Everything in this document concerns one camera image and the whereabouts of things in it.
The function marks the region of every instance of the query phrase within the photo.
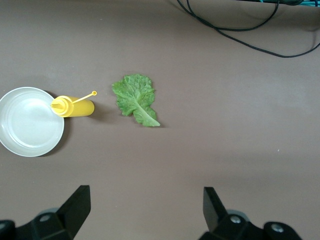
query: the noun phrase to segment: tabletop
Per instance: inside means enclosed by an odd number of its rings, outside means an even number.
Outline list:
[[[190,1],[220,27],[263,22],[271,3]],[[257,227],[279,221],[320,238],[320,49],[280,58],[228,39],[175,0],[0,1],[0,97],[34,87],[85,96],[58,145],[22,157],[0,145],[0,219],[17,226],[90,185],[77,240],[197,240],[203,188]],[[230,32],[300,54],[320,41],[319,9],[281,5],[264,26]],[[112,83],[152,79],[160,127],[123,116]]]

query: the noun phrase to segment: screw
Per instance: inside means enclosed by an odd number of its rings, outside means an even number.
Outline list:
[[[284,232],[284,229],[279,225],[279,224],[272,224],[271,225],[271,228],[273,231],[277,232],[277,233],[283,233]]]
[[[42,216],[41,218],[40,218],[40,222],[45,222],[45,221],[47,221],[47,220],[49,220],[49,218],[50,218],[50,215],[44,215],[44,216]]]
[[[230,217],[231,222],[233,222],[234,224],[239,224],[241,223],[241,219],[238,216],[233,215],[232,217]]]

